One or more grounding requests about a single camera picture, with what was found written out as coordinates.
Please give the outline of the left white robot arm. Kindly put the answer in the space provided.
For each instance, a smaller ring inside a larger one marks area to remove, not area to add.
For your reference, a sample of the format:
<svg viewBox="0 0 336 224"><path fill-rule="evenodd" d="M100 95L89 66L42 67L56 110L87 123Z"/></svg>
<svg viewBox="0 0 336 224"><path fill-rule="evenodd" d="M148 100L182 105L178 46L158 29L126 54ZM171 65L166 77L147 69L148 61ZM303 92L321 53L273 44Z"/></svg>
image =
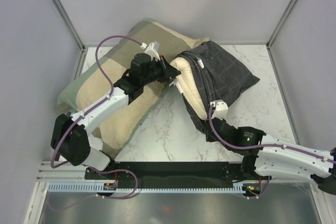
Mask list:
<svg viewBox="0 0 336 224"><path fill-rule="evenodd" d="M50 144L54 150L51 167L57 168L55 157L60 155L66 163L85 165L95 169L103 179L111 178L115 172L112 158L92 147L88 136L112 114L137 99L146 85L170 82L178 75L180 71L163 56L155 60L145 53L136 54L130 68L99 100L71 116L61 114L56 118Z"/></svg>

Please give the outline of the dark grey plaid pillowcase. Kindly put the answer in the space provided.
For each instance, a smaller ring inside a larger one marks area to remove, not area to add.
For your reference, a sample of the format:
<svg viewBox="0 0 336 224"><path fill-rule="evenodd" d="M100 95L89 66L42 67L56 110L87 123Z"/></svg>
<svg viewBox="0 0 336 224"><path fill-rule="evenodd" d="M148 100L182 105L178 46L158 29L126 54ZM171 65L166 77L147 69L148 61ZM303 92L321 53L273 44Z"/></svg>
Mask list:
<svg viewBox="0 0 336 224"><path fill-rule="evenodd" d="M250 70L232 54L213 41L207 41L196 48L180 53L177 57L186 59L192 65L192 74L203 101L207 119L201 120L183 97L187 112L198 131L205 134L210 103L223 100L231 106L240 95L259 82Z"/></svg>

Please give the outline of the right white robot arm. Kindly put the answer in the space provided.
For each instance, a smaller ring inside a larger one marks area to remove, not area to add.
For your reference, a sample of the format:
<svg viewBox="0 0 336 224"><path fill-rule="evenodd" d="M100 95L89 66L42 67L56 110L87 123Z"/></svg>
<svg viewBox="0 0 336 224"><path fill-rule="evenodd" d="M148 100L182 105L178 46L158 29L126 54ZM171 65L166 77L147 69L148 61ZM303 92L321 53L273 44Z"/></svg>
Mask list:
<svg viewBox="0 0 336 224"><path fill-rule="evenodd" d="M283 178L316 184L335 195L335 150L322 151L280 140L251 126L235 128L225 120L205 123L206 139L242 156L246 179Z"/></svg>

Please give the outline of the cream pillow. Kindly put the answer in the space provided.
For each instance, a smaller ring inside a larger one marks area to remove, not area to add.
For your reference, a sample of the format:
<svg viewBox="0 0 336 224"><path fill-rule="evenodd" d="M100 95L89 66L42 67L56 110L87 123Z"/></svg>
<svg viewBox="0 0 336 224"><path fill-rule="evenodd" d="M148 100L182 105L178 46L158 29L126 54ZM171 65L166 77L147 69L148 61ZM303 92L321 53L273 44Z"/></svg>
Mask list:
<svg viewBox="0 0 336 224"><path fill-rule="evenodd" d="M196 115L201 120L207 119L207 113L200 93L196 87L194 75L192 74L192 65L184 58L177 57L171 61L170 65L177 69L181 74L176 77L177 88L187 100Z"/></svg>

